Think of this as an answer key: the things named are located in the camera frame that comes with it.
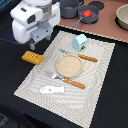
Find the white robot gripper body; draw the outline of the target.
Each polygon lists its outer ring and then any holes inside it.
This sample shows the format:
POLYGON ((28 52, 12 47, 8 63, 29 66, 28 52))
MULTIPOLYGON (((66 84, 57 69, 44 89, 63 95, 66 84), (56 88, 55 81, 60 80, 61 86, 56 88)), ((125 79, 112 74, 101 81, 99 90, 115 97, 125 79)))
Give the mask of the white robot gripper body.
POLYGON ((52 34, 60 22, 60 3, 52 0, 21 0, 11 10, 12 31, 20 44, 32 39, 35 43, 52 34))

